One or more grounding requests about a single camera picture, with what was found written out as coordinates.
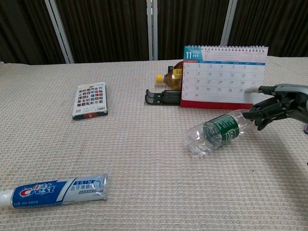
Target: spiral binding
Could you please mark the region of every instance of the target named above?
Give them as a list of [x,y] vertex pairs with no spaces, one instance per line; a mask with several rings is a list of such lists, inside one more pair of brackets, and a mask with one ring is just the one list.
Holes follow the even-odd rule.
[[265,46],[194,46],[189,45],[189,49],[202,49],[208,51],[249,51],[249,52],[264,52]]

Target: red calendar base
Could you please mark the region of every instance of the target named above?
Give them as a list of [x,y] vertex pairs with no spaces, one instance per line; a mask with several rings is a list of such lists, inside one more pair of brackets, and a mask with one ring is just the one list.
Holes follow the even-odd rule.
[[194,107],[194,108],[206,108],[206,109],[250,109],[252,103],[215,103],[215,102],[197,102],[181,100],[181,107]]

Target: toothpaste tube cap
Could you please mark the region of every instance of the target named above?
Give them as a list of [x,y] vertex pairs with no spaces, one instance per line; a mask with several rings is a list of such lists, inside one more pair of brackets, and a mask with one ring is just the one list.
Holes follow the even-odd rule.
[[13,191],[13,189],[0,191],[0,208],[11,206],[11,198]]

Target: green bottle label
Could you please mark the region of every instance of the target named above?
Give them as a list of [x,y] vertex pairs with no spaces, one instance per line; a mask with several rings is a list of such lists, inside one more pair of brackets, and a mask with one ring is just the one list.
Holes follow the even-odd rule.
[[210,120],[216,125],[222,136],[222,145],[239,136],[240,130],[236,120],[231,115],[222,115]]

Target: plastic water bottle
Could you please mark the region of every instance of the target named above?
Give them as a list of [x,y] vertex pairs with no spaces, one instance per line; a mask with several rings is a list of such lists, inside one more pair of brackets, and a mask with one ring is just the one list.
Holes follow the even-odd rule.
[[185,132],[185,145],[192,154],[205,155],[245,134],[253,122],[245,119],[247,110],[235,110],[199,124]]

